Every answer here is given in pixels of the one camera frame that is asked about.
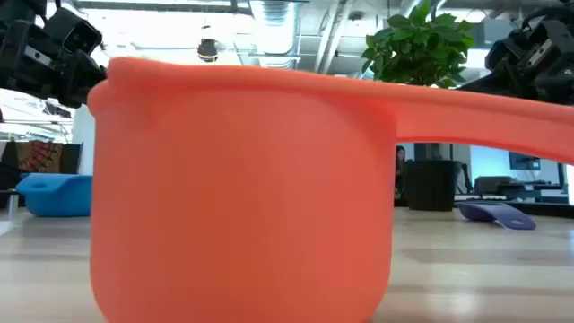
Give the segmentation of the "light blue measuring cup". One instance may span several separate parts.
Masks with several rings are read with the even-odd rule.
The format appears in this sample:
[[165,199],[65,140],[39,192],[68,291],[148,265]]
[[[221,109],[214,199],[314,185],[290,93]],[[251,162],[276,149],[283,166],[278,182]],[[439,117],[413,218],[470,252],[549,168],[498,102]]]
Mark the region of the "light blue measuring cup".
[[16,186],[28,211],[38,217],[91,215],[92,175],[30,173]]

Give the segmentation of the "dark blue measuring cup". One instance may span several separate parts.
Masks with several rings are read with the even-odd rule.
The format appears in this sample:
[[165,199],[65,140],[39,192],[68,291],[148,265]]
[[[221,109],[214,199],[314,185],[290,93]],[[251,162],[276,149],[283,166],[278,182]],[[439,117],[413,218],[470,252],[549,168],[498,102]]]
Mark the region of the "dark blue measuring cup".
[[531,231],[536,228],[530,216],[505,203],[456,202],[456,206],[472,222],[499,223],[511,230]]

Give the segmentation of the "patterned brown cloth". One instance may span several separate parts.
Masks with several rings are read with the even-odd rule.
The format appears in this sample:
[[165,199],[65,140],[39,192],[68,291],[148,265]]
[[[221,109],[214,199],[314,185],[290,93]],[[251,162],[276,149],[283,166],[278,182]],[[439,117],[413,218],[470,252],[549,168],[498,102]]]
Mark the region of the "patterned brown cloth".
[[16,144],[18,168],[24,172],[58,173],[63,144],[29,141]]

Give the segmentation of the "dark computer monitor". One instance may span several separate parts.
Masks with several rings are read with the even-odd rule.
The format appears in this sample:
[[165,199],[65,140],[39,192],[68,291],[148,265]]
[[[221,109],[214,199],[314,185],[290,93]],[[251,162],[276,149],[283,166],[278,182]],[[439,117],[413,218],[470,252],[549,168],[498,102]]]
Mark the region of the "dark computer monitor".
[[540,170],[540,159],[531,155],[509,152],[509,168],[511,170]]

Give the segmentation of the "green leafy potted plant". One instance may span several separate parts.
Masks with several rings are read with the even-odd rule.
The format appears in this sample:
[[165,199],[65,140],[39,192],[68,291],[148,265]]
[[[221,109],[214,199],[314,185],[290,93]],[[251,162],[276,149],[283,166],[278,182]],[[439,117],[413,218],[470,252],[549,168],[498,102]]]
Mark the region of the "green leafy potted plant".
[[455,88],[465,78],[468,51],[474,46],[473,24],[450,13],[430,17],[430,0],[408,15],[395,14],[387,27],[366,37],[361,71],[375,81]]

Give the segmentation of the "black plant pot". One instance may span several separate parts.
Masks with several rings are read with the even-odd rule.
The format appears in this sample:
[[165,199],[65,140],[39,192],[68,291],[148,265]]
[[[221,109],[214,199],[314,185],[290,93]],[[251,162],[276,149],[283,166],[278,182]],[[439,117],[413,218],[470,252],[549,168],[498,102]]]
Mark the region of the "black plant pot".
[[408,208],[450,212],[460,169],[459,161],[407,161],[404,166],[404,195]]

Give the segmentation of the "person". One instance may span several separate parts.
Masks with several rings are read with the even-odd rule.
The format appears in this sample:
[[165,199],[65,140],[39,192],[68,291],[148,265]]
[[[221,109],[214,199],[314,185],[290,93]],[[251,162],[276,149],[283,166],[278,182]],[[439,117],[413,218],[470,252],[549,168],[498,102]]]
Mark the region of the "person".
[[404,199],[404,163],[405,148],[402,145],[396,147],[396,170],[395,170],[395,206],[405,206]]

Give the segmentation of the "black dome ceiling lamp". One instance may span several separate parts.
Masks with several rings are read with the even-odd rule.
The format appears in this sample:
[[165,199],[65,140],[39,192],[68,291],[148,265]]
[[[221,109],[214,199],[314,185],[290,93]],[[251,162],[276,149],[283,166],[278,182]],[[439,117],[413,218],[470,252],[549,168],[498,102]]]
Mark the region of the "black dome ceiling lamp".
[[214,63],[218,60],[219,54],[215,39],[201,39],[197,48],[197,56],[206,63]]

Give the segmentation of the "silver ceiling duct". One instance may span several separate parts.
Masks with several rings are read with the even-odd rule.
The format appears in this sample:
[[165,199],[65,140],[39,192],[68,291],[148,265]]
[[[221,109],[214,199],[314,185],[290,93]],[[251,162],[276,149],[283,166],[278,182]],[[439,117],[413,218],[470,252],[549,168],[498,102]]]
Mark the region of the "silver ceiling duct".
[[257,47],[279,55],[293,48],[298,4],[280,0],[249,0],[257,27]]

